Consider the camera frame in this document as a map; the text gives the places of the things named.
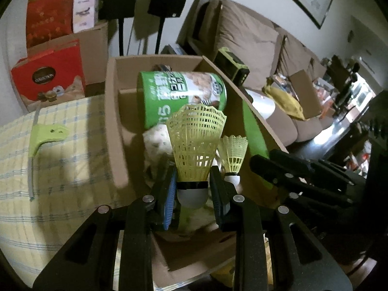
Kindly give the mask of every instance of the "shuttlecock cork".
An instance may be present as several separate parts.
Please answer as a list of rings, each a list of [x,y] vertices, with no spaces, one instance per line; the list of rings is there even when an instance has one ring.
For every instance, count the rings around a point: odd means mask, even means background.
[[[203,104],[184,105],[168,119],[181,205],[197,209],[206,203],[207,178],[225,122],[222,111]]]
[[[240,184],[239,172],[248,148],[248,139],[241,136],[223,137],[218,146],[222,165],[225,168],[225,180],[235,187]]]

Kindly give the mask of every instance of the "red bag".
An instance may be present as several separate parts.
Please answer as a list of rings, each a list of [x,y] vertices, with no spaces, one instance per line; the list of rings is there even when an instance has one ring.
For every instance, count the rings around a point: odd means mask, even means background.
[[[37,0],[28,3],[27,48],[73,33],[73,0]]]
[[[28,111],[84,98],[78,40],[22,59],[11,70],[16,89]]]

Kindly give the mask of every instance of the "shiny floor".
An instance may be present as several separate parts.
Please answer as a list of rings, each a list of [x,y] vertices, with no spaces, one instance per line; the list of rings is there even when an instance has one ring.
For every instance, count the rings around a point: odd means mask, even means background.
[[[332,155],[334,146],[349,130],[349,121],[335,119],[333,124],[317,135],[313,140],[294,143],[287,147],[288,152],[306,160],[328,159]]]

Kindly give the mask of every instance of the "black stand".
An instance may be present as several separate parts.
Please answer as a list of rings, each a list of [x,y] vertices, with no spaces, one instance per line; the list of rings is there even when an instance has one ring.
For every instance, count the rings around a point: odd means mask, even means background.
[[[119,50],[120,56],[124,55],[124,19],[119,18]]]
[[[160,40],[162,39],[162,32],[163,32],[163,26],[164,26],[164,21],[166,20],[165,17],[160,18],[159,22],[159,30],[158,30],[158,38],[156,40],[156,48],[155,48],[155,54],[159,54],[159,48],[160,48]]]

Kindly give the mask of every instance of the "can label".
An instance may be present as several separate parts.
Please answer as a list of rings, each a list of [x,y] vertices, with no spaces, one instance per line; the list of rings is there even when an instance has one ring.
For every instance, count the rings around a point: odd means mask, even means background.
[[[202,103],[223,111],[226,88],[213,73],[142,72],[145,103],[145,128],[165,123],[185,104]]]

